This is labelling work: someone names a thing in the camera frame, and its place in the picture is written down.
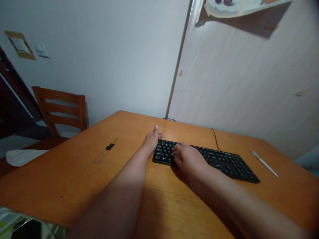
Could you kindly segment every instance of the wooden table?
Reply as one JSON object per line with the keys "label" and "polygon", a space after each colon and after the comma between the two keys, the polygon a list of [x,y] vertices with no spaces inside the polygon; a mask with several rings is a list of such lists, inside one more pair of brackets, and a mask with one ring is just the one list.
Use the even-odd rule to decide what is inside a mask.
{"label": "wooden table", "polygon": [[[216,149],[208,128],[119,111],[0,179],[0,205],[71,228],[158,124],[164,139]],[[318,179],[262,139],[216,130],[219,146],[241,155],[261,180],[238,181],[300,226],[319,225]],[[94,158],[121,138],[99,164]],[[276,178],[251,153],[255,150]],[[147,165],[136,238],[233,238],[232,222],[212,211],[170,166]]]}

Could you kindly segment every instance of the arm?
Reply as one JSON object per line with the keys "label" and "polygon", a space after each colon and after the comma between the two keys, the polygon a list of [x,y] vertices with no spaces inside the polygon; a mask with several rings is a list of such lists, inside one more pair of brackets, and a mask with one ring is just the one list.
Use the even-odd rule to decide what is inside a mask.
{"label": "arm", "polygon": [[309,234],[271,205],[237,184],[219,170],[208,167],[202,155],[181,142],[174,160],[188,177],[202,184],[223,203],[246,238],[309,238]]}
{"label": "arm", "polygon": [[131,238],[140,210],[147,160],[163,133],[158,126],[141,148],[101,192],[94,203],[70,230],[72,238]]}

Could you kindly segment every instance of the poster on door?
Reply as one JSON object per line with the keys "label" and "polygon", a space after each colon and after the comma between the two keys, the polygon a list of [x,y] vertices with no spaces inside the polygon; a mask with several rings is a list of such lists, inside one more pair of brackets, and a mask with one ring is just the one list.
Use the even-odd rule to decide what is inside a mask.
{"label": "poster on door", "polygon": [[208,16],[232,18],[251,14],[292,0],[207,0],[204,8]]}

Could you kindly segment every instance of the white pen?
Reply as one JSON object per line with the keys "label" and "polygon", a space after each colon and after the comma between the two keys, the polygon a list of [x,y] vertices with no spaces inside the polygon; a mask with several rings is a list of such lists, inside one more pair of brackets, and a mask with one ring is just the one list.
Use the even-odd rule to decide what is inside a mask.
{"label": "white pen", "polygon": [[255,152],[255,151],[250,151],[253,155],[255,155],[256,156],[256,158],[258,158],[259,159],[259,161],[261,161],[262,162],[262,164],[263,165],[265,165],[266,166],[266,168],[268,168],[276,177],[278,177],[279,178],[279,176],[274,172],[274,170],[272,170],[271,169],[271,167],[269,167],[266,163],[265,163],[265,161],[264,160],[262,160],[262,158],[261,157],[259,157],[259,155]]}

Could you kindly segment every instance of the hand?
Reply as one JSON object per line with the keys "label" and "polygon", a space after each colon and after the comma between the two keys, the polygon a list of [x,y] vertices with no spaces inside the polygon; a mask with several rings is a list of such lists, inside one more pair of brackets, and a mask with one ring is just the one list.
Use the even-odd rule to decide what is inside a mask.
{"label": "hand", "polygon": [[185,142],[175,145],[173,155],[175,163],[186,176],[198,179],[208,168],[200,152]]}
{"label": "hand", "polygon": [[148,158],[152,156],[152,153],[155,151],[159,139],[162,138],[163,132],[159,130],[158,125],[155,125],[154,130],[146,135],[141,149],[146,151]]}

